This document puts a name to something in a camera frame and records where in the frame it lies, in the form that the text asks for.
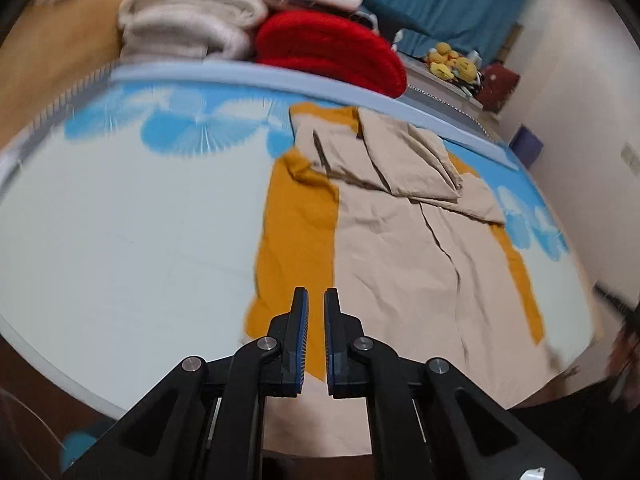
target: orange fabric panel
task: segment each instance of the orange fabric panel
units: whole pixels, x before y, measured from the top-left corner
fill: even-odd
[[[462,160],[457,158],[457,156],[455,156],[451,152],[449,152],[449,160],[454,165],[456,170],[458,170],[458,173],[471,173],[472,175],[479,177],[478,172],[474,170],[474,168],[472,168],[466,162],[463,162]],[[522,309],[524,310],[525,316],[527,317],[529,333],[531,334],[533,342],[537,345],[545,336],[545,325],[542,321],[540,310],[538,309],[538,303],[536,302],[536,298],[533,295],[527,267],[525,267],[520,253],[513,248],[511,240],[509,240],[509,235],[504,229],[504,226],[498,224],[490,224],[490,229],[496,241],[500,244],[500,247],[502,247],[504,256],[507,258],[507,263],[509,265],[511,277],[513,278],[513,283],[518,289],[520,301],[522,302]]]
[[[306,371],[324,380],[325,290],[334,286],[334,233],[338,188],[291,148],[274,162],[255,266],[257,295],[244,322],[252,338],[267,333],[271,318],[291,307],[293,291],[309,292]]]

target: silver chain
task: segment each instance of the silver chain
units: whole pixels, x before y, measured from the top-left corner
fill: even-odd
[[[482,124],[480,124],[478,122],[478,120],[474,119],[472,116],[470,116],[468,113],[463,112],[462,110],[460,110],[459,108],[456,108],[454,105],[447,103],[446,101],[443,101],[442,99],[440,99],[439,97],[436,97],[435,95],[431,95],[428,92],[425,92],[424,90],[422,90],[421,88],[415,87],[413,85],[407,85],[407,88],[410,88],[411,90],[415,90],[416,92],[420,92],[421,94],[426,95],[427,97],[430,97],[431,99],[436,100],[439,103],[442,103],[444,105],[447,105],[449,108],[453,108],[455,111],[457,111],[458,113],[463,114],[464,116],[468,117],[469,119],[471,119],[473,122],[475,122],[478,127],[480,128],[480,130],[482,131],[482,134],[489,139],[491,142],[494,142],[494,140],[489,136],[489,134],[486,132],[486,130],[484,129],[484,126],[482,126]]]

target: dark clothing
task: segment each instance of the dark clothing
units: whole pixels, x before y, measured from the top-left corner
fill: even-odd
[[[640,409],[609,402],[612,381],[531,408],[509,410],[583,480],[640,478]]]

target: metal screw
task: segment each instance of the metal screw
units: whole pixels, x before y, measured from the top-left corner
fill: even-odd
[[[446,374],[449,371],[449,363],[440,357],[436,357],[429,361],[429,368],[437,374]]]
[[[184,361],[182,361],[182,369],[185,372],[194,372],[199,370],[202,366],[202,361],[197,357],[187,357]]]
[[[371,350],[373,348],[373,341],[368,337],[357,337],[353,340],[353,345],[358,350]]]
[[[278,342],[273,337],[265,336],[258,339],[258,348],[260,350],[272,350],[277,345]]]

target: red cushion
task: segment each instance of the red cushion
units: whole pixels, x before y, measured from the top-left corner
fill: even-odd
[[[280,12],[260,28],[255,46],[259,63],[330,77],[390,97],[406,89],[402,62],[386,41],[332,14]]]

